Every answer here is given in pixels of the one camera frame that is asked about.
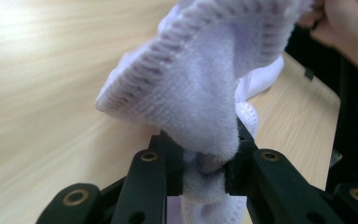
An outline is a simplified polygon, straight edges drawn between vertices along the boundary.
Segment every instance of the cloth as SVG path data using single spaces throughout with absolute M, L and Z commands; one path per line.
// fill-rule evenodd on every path
M 156 38 L 124 55 L 96 100 L 118 119 L 158 125 L 185 150 L 185 223 L 240 223 L 243 197 L 221 169 L 237 151 L 235 90 L 274 62 L 310 0 L 184 0 Z

